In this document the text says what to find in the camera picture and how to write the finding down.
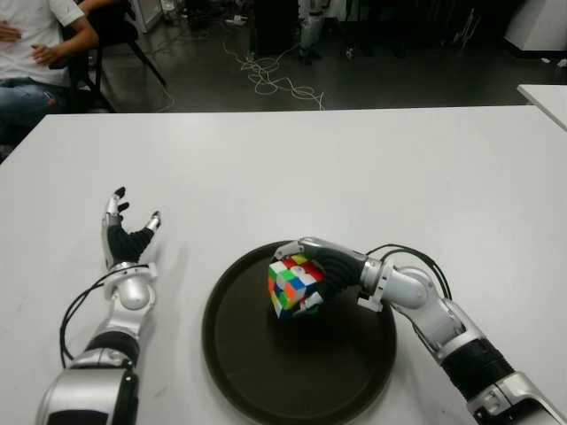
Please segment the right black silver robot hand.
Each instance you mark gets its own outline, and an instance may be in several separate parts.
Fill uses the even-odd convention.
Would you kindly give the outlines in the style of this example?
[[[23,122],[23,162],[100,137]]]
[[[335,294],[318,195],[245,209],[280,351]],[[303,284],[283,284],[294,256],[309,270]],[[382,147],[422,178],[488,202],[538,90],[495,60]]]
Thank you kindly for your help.
[[[332,299],[349,286],[359,285],[367,256],[316,237],[302,237],[288,242],[275,251],[274,259],[303,255],[322,270],[323,278],[305,297],[291,308],[291,316],[314,312],[319,305]]]

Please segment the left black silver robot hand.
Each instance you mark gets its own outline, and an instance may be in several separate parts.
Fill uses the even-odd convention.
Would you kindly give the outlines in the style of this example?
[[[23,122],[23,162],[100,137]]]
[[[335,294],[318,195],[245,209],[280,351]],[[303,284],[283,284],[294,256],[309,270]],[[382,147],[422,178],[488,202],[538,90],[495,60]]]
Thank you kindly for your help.
[[[141,229],[128,233],[122,224],[122,213],[129,208],[129,202],[122,201],[125,195],[124,186],[116,189],[106,204],[102,218],[102,247],[108,269],[120,263],[137,264],[161,225],[161,214],[155,211]]]

